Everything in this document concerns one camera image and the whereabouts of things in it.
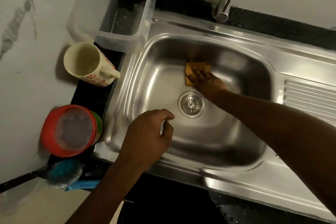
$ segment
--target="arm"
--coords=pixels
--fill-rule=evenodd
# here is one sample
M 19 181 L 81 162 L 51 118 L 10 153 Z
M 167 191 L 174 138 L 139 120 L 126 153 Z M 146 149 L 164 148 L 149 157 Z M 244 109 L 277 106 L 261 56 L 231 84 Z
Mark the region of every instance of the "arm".
M 66 224 L 109 224 L 115 211 L 140 175 L 169 148 L 175 116 L 165 110 L 147 111 L 128 127 L 120 153 L 106 175 Z M 160 135 L 162 122 L 163 132 Z
M 270 146 L 336 215 L 336 128 L 297 109 L 229 92 L 211 73 L 194 73 L 186 76 L 197 90 Z

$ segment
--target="plastic container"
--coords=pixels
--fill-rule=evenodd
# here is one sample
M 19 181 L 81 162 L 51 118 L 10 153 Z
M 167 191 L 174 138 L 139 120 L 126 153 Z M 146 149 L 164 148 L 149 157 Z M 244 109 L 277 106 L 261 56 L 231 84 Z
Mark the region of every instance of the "plastic container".
M 101 47 L 140 54 L 146 44 L 156 0 L 143 0 L 131 8 L 118 0 L 76 0 L 68 20 L 75 42 L 96 41 Z
M 94 145 L 102 132 L 102 120 L 95 112 L 79 105 L 65 105 L 48 114 L 41 142 L 51 154 L 66 158 Z

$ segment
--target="red lid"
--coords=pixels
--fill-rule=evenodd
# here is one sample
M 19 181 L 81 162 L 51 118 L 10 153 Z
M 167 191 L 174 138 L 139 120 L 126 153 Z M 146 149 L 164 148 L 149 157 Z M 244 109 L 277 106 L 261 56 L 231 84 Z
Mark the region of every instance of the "red lid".
M 89 109 L 65 105 L 48 114 L 41 131 L 41 142 L 57 157 L 72 157 L 91 146 L 96 130 L 96 120 Z

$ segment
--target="forearm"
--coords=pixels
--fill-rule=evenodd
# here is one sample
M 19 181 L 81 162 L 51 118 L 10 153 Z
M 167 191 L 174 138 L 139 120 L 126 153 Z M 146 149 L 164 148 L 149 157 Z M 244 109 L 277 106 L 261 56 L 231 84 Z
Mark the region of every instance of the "forearm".
M 134 163 L 119 163 L 117 160 L 66 224 L 109 224 L 142 172 Z
M 291 107 L 223 91 L 214 103 L 267 143 L 336 213 L 336 128 Z

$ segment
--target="clear plastic container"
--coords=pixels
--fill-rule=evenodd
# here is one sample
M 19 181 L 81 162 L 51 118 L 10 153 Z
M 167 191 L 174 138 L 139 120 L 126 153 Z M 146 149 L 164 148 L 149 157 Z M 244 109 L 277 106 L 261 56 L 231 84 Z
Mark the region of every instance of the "clear plastic container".
M 140 54 L 146 44 L 156 0 L 132 7 L 118 0 L 76 0 L 68 20 L 75 42 L 96 41 L 101 47 Z

